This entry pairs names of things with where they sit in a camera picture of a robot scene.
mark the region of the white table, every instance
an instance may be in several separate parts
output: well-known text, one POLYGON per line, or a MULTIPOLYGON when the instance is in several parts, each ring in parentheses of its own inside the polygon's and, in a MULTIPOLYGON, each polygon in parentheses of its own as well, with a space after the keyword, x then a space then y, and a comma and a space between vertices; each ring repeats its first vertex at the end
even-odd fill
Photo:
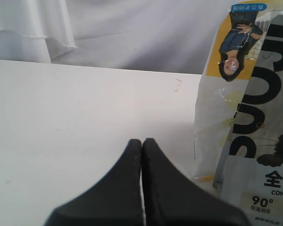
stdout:
POLYGON ((41 226, 131 138, 189 177, 200 75, 0 60, 0 226, 41 226))

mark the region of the woman's hair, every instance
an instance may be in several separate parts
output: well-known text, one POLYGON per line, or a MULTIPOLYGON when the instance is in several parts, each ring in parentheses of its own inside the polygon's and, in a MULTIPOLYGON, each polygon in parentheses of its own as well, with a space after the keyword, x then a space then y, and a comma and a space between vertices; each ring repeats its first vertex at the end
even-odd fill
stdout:
POLYGON ((240 72, 244 69, 244 57, 249 53, 249 43, 246 42, 242 48, 240 48, 238 50, 238 53, 237 53, 237 60, 238 60, 238 63, 239 63, 239 67, 238 69, 235 71, 234 74, 231 74, 231 75, 227 75, 225 74, 224 72, 224 65, 225 65, 225 61, 227 60, 227 54, 226 53, 220 53, 220 56, 221 56, 221 60, 219 62, 219 72, 221 74, 221 77, 230 82, 230 81, 233 81, 235 78, 237 78, 237 76, 240 74, 240 72))

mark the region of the white curtain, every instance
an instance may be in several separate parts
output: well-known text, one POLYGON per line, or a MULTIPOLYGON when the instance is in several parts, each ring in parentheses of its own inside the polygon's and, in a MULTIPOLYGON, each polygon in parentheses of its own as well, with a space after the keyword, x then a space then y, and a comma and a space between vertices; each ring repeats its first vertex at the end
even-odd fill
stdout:
POLYGON ((202 73, 240 0, 0 0, 0 59, 202 73))

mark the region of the package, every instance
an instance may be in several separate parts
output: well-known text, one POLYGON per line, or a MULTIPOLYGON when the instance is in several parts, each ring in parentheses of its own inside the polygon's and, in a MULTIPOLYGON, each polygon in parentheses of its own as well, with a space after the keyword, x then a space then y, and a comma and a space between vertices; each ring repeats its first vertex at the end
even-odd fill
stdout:
POLYGON ((238 104, 277 15, 283 15, 283 0, 247 1, 233 5, 219 27, 196 102, 195 178, 213 178, 238 104))
POLYGON ((214 187, 253 225, 283 226, 283 15, 271 21, 238 108, 214 187))

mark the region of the black object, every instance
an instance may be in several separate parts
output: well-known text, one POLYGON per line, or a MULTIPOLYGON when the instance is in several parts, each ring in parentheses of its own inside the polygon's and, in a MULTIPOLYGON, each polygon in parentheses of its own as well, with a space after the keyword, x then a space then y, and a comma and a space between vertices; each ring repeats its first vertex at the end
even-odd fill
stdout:
POLYGON ((46 226, 142 226, 142 144, 130 140, 122 156, 95 186, 56 208, 46 226))
POLYGON ((45 226, 141 226, 140 170, 148 226, 250 226, 241 210, 182 175, 154 139, 130 140, 109 173, 55 209, 45 226))

